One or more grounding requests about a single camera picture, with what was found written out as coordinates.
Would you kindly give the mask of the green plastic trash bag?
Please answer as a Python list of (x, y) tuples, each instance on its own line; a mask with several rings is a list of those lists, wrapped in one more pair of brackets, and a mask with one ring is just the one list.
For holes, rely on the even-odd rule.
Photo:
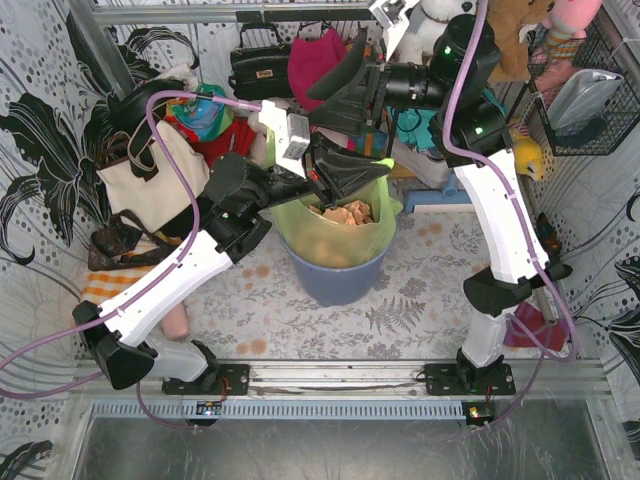
[(401, 203), (390, 194), (388, 176), (378, 178), (353, 195), (339, 200), (337, 206), (344, 206), (355, 200), (366, 202), (372, 207), (373, 223), (347, 226), (318, 216), (308, 206), (314, 205), (321, 209), (327, 207), (322, 206), (314, 195), (275, 206), (270, 209), (270, 213), (278, 233), (283, 234), (287, 240), (302, 233), (353, 233), (357, 238), (366, 239), (376, 246), (385, 246), (386, 239), (394, 237), (396, 233), (397, 216), (402, 208)]

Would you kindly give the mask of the blue plastic trash bin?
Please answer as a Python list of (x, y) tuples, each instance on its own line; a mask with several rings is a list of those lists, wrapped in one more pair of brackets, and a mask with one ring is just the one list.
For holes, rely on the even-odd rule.
[(363, 298), (373, 288), (395, 240), (391, 236), (385, 246), (376, 246), (353, 233), (279, 237), (300, 286), (323, 306), (344, 306)]

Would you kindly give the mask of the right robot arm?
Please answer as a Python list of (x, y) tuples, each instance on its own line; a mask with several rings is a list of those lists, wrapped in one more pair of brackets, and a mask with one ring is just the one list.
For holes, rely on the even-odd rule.
[(364, 55), (365, 41), (360, 33), (347, 56), (308, 89), (322, 103), (310, 120), (357, 134), (366, 114), (378, 107), (434, 111), (432, 139), (472, 202), (490, 264), (464, 281), (472, 306), (467, 338), (454, 363), (425, 368), (426, 387), (432, 395), (512, 395), (502, 348), (514, 313), (534, 290), (552, 288), (571, 269), (551, 259), (536, 236), (505, 116), (484, 94), (501, 60), (493, 29), (479, 15), (454, 17), (429, 65), (371, 60)]

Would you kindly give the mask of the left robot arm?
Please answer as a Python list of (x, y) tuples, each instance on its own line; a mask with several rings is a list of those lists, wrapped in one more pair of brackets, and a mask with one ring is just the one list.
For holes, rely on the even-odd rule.
[(342, 148), (316, 132), (302, 166), (297, 175), (277, 165), (263, 168), (237, 153), (219, 156), (203, 190), (212, 206), (196, 216), (194, 232), (114, 298), (99, 305), (84, 301), (74, 309), (82, 340), (113, 389), (160, 377), (197, 394), (211, 391), (219, 382), (218, 359), (200, 341), (156, 336), (162, 318), (259, 245), (271, 227), (262, 210), (310, 194), (333, 206), (386, 177), (393, 162)]

